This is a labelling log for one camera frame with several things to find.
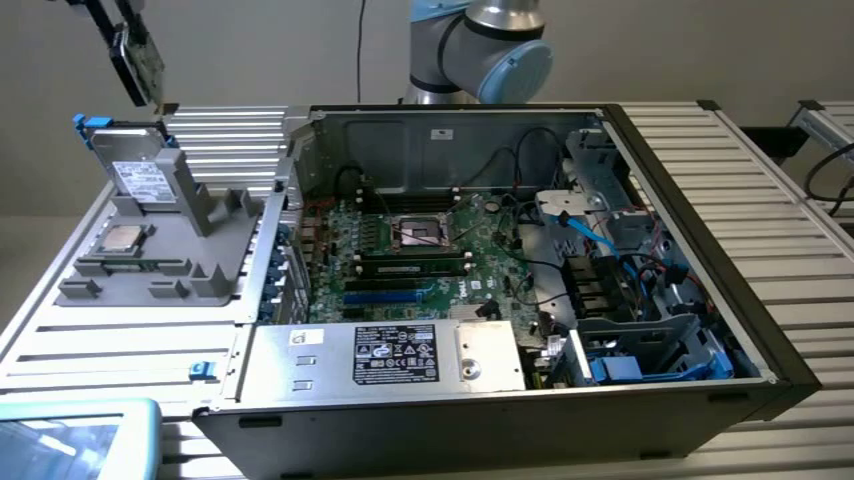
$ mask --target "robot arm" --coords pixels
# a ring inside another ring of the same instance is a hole
[[[551,71],[539,0],[413,0],[405,103],[525,103]]]
[[[143,24],[143,0],[115,0],[123,22],[114,24],[100,0],[66,0],[86,9],[107,43],[110,60],[134,105],[163,105],[163,60]]]

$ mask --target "light blue frame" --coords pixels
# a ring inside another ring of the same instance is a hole
[[[160,407],[147,398],[2,403],[0,421],[122,416],[99,480],[155,480],[160,466]]]

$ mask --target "white wall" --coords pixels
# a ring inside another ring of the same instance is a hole
[[[78,112],[146,118],[91,20],[63,1],[0,10],[0,214],[82,212],[104,182]],[[801,98],[854,99],[850,0],[543,0],[555,68],[537,100],[713,98],[780,123]],[[146,22],[183,104],[355,101],[358,0],[148,0]],[[409,75],[409,1],[369,0],[363,99]]]

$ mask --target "cpu socket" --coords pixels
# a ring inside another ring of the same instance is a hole
[[[394,217],[391,241],[403,247],[449,247],[451,242],[445,214]]]

